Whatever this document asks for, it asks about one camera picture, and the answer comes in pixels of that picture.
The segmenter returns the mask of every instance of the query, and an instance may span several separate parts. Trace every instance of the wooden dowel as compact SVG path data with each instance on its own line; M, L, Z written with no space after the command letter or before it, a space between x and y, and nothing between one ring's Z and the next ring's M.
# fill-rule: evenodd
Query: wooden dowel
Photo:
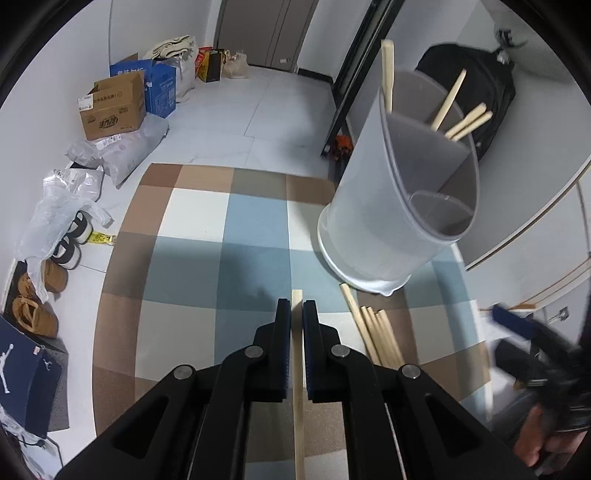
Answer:
M433 120L433 123L431 124L431 130L437 131L443 123L443 119L447 115L449 109L452 107L453 102L456 99L457 93L460 91L460 87L462 86L464 78L466 78L466 69L463 69L460 72L458 78L456 79L456 83L453 84L452 89L447 94L441 108L435 116L435 120Z
M371 317L372 323L378 331L379 337L379 344L383 351L383 355L380 355L382 358L382 365L389 368L396 368L395 365L395 353L392 349L391 342L389 339L389 332L386 330L385 326L382 325L382 322L375 314L375 311L372 307L368 307L368 313Z
M291 291L291 373L293 379L294 409L294 454L295 480L305 480L306 470L304 458L306 444L304 441L304 367L302 364L303 330L302 330L303 292Z
M394 88L394 42L382 40L382 90L387 113L392 113L392 90Z
M378 312L378 318L382 322L383 326L388 331L388 339L391 343L391 348L394 351L394 363L396 364L395 368L400 368L404 365L404 357L402 356L402 352L400 351L400 347L398 346L398 342L396 340L396 336L394 335L394 330L392 329L392 324L390 324L390 319L388 318L388 314L385 310L380 310Z
M349 310L351 315L353 316L353 320L357 325L357 329L363 339L363 343L365 344L365 349L367 350L369 359L375 363L379 364L378 353L374 348L374 344L371 341L371 337L369 336L369 332L367 327L365 326L365 322L363 321L363 317L361 316L361 311L359 310L359 306L357 302L353 298L353 294L351 293L350 287L346 283L342 283L340 285L340 290L343 293L343 297L345 297L345 301L349 306Z
M487 123L490 119L492 118L492 112L487 112L484 115L482 115L481 117L477 118L476 120L474 120L470 125L468 125L465 129L461 130L458 134L454 135L452 137L452 142L457 142L458 140L461 140L462 138L464 138L467 134L472 133L474 130L476 130L478 127L480 127L481 125L484 125L485 123Z
M445 132L446 138L451 138L458 134L461 130L470 125L474 120L480 117L483 113L486 113L486 104L483 102L480 105L474 107L470 113L468 113L462 120L451 127Z
M380 338L380 331L378 330L378 326L374 323L374 320L373 320L373 318L371 318L371 315L369 314L368 309L366 307L361 307L361 313L363 315L363 319L365 320L365 324L368 327L369 336L372 339L372 342L374 344L374 348L376 349L376 351L378 353L379 364L382 365L383 367L387 367L388 366L388 352L385 351L384 348L382 347L381 338Z

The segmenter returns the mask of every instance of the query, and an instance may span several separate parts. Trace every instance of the yellow tag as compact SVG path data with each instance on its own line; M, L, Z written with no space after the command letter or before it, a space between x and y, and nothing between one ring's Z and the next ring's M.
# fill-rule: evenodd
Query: yellow tag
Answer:
M101 232L92 232L88 238L88 241L91 244L114 245L116 240L117 235L107 235L106 233Z

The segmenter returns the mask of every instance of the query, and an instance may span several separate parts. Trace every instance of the doorway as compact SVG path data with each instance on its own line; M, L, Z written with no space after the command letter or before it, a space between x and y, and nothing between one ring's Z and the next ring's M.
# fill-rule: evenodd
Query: doorway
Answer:
M224 0L215 45L291 72L318 0Z

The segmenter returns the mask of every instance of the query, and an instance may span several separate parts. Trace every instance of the human hand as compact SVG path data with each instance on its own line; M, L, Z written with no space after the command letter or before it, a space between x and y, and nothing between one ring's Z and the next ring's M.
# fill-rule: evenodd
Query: human hand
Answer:
M513 447L513 453L530 467L539 461L542 448L547 452L556 453L551 468L544 471L552 473L568 463L587 432L558 433L547 439L542 426L542 415L543 410L538 405L530 410Z

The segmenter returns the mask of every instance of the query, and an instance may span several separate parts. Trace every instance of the sneaker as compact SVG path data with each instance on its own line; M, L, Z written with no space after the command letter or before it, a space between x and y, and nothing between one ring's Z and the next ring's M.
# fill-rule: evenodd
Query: sneaker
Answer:
M47 291L59 293L66 288L68 272L52 260L45 260L41 266L41 275ZM33 282L27 273L23 273L17 282L18 292L22 297L38 300Z
M12 314L27 332L49 338L57 336L57 317L34 300L15 298L12 302Z
M86 218L86 215L82 212L76 212L76 216L67 231L67 234L72 240L75 240L79 244L83 244L88 240L92 233L92 225Z
M57 244L51 259L68 270L74 268L80 261L80 250L68 233Z

